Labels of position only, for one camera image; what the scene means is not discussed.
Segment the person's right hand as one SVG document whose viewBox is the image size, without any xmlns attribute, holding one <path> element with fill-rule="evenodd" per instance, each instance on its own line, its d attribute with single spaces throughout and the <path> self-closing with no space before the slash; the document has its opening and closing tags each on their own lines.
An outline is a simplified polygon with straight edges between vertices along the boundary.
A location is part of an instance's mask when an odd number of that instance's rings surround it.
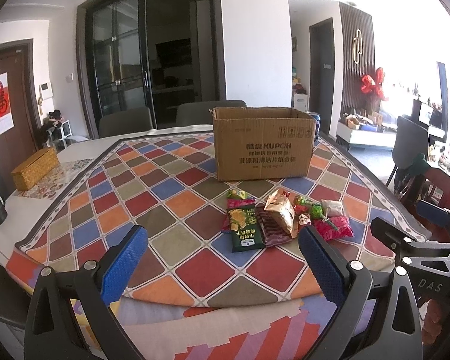
<svg viewBox="0 0 450 360">
<path fill-rule="evenodd" d="M 431 345 L 435 342 L 442 331 L 442 309 L 439 302 L 430 300 L 427 303 L 427 310 L 422 326 L 422 342 L 424 345 Z"/>
</svg>

